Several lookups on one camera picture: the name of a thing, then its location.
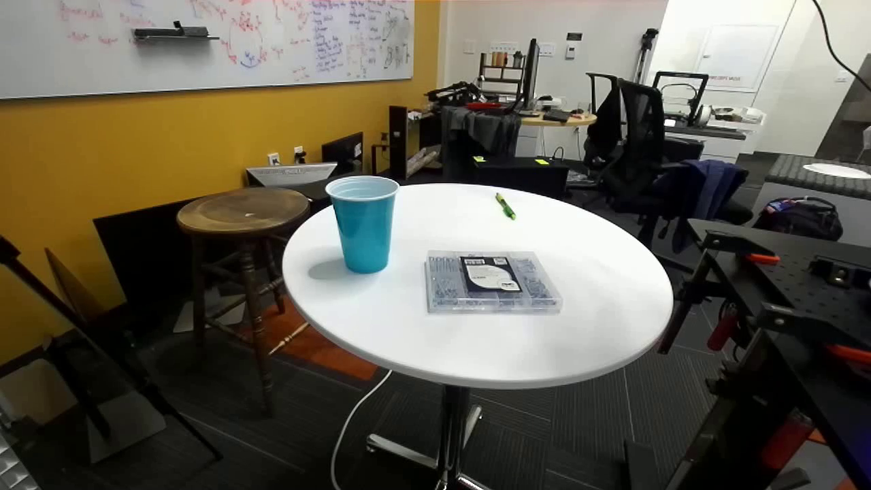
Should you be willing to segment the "green pen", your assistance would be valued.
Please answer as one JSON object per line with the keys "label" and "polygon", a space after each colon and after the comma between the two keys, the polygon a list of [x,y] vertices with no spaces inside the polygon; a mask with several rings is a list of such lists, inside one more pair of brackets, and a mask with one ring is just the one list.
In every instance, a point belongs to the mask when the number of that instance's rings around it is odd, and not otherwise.
{"label": "green pen", "polygon": [[499,203],[502,213],[505,213],[509,220],[518,219],[516,209],[513,209],[513,205],[509,205],[502,194],[495,194],[492,200]]}

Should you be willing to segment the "blue plastic cup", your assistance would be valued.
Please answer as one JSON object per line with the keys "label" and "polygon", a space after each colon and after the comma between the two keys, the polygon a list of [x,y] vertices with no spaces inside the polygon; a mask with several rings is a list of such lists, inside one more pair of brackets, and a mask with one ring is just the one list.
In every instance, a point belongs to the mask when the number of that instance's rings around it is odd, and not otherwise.
{"label": "blue plastic cup", "polygon": [[390,262],[397,183],[375,175],[340,177],[326,185],[344,262],[351,273],[381,273]]}

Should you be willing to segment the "hard drive in clear case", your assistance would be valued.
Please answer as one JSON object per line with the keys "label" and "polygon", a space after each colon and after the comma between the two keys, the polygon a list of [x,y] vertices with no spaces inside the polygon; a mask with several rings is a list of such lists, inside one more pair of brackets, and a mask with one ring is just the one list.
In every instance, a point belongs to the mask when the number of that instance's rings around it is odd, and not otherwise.
{"label": "hard drive in clear case", "polygon": [[562,294],[533,254],[437,252],[426,262],[430,314],[559,314]]}

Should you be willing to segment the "metal table base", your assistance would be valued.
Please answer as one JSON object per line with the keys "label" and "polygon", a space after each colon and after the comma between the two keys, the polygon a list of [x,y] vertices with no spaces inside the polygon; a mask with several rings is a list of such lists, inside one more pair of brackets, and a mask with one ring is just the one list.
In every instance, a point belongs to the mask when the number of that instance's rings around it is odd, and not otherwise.
{"label": "metal table base", "polygon": [[407,464],[422,467],[437,475],[437,490],[490,490],[479,480],[464,472],[464,453],[483,419],[483,408],[471,400],[467,386],[441,390],[441,433],[437,454],[418,453],[392,438],[371,433],[367,453],[384,453]]}

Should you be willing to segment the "white tray on shelf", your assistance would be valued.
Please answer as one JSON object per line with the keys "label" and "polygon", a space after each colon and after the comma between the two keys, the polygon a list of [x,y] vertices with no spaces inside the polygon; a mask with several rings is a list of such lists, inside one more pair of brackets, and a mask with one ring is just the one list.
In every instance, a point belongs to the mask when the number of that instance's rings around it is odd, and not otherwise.
{"label": "white tray on shelf", "polygon": [[292,188],[321,183],[335,171],[335,163],[277,163],[277,166],[250,166],[247,175],[265,188]]}

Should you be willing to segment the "round wooden stool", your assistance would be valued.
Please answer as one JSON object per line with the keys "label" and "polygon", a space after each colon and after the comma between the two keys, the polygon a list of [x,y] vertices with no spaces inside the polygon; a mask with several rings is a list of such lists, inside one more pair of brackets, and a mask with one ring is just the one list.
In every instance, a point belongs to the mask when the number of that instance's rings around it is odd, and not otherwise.
{"label": "round wooden stool", "polygon": [[[211,329],[224,333],[222,320],[235,307],[242,310],[242,343],[253,350],[262,407],[272,411],[272,375],[266,360],[290,343],[265,347],[262,301],[269,298],[284,314],[287,286],[277,271],[277,243],[311,216],[311,203],[290,188],[239,188],[188,203],[178,213],[181,231],[190,241],[190,301],[193,337],[204,343]],[[232,281],[237,301],[219,307],[207,305],[207,279]]]}

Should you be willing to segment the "black office chair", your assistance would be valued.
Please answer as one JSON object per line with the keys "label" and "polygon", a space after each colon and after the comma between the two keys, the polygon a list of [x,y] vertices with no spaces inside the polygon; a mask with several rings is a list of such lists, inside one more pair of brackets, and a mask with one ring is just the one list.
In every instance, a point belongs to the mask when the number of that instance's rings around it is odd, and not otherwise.
{"label": "black office chair", "polygon": [[589,128],[585,163],[620,200],[642,197],[665,162],[661,92],[612,76],[609,92]]}

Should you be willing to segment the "black computer monitor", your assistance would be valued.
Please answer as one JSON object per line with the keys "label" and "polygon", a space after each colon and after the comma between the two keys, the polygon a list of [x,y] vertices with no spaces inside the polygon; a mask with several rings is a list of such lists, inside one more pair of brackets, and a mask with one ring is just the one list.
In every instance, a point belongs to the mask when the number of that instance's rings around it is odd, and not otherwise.
{"label": "black computer monitor", "polygon": [[522,65],[522,83],[518,95],[518,109],[533,107],[533,90],[537,90],[537,73],[539,73],[539,42],[528,42],[525,65]]}

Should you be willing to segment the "black whiteboard eraser tray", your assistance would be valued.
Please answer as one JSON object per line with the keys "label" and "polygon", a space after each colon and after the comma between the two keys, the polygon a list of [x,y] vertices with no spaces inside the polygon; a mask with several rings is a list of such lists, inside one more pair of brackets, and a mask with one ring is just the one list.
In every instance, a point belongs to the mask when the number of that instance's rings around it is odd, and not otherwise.
{"label": "black whiteboard eraser tray", "polygon": [[137,45],[207,45],[207,42],[222,42],[213,35],[207,27],[193,27],[174,21],[171,27],[137,27],[134,30]]}

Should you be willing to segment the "black backpack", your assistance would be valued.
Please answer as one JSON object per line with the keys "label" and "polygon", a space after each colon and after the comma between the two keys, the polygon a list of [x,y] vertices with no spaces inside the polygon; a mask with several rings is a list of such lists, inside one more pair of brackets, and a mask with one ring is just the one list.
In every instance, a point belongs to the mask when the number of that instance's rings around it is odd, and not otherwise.
{"label": "black backpack", "polygon": [[838,241],[844,234],[835,205],[819,197],[771,200],[754,226],[816,241]]}

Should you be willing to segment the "black workbench with clamps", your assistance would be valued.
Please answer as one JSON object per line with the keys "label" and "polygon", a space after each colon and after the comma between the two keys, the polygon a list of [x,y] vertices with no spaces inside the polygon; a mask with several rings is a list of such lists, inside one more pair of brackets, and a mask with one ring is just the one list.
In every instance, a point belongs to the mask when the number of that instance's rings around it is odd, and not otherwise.
{"label": "black workbench with clamps", "polygon": [[765,490],[819,433],[858,490],[871,490],[868,252],[692,219],[701,249],[658,352],[707,298],[747,352],[713,382],[716,403],[667,476],[671,490]]}

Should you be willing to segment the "wall whiteboard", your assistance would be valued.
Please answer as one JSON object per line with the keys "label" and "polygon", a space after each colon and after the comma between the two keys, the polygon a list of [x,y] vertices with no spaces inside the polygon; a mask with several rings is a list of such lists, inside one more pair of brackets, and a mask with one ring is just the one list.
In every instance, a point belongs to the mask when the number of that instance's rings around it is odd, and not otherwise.
{"label": "wall whiteboard", "polygon": [[0,99],[413,76],[413,0],[0,0]]}

